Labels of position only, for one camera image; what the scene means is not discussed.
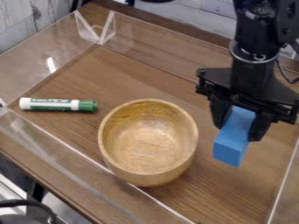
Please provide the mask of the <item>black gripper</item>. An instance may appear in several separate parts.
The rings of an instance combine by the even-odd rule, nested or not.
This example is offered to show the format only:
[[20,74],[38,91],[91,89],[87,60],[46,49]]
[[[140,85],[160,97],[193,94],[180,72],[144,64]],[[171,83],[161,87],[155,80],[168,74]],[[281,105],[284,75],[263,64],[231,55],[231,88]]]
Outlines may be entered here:
[[255,113],[248,141],[263,139],[271,123],[295,124],[299,115],[299,94],[275,75],[280,45],[248,49],[240,43],[228,48],[231,67],[199,68],[196,93],[209,100],[213,125],[221,129],[232,107]]

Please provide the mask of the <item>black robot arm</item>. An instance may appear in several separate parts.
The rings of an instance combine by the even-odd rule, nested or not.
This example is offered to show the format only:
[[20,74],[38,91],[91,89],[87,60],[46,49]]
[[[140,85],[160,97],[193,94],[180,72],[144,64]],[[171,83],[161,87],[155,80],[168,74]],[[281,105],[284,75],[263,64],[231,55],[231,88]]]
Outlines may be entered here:
[[228,45],[232,63],[225,68],[197,70],[196,93],[209,100],[213,125],[223,127],[233,107],[253,113],[247,140],[259,141],[272,123],[293,124],[299,116],[299,93],[279,80],[280,50],[299,51],[299,0],[232,0],[235,38]]

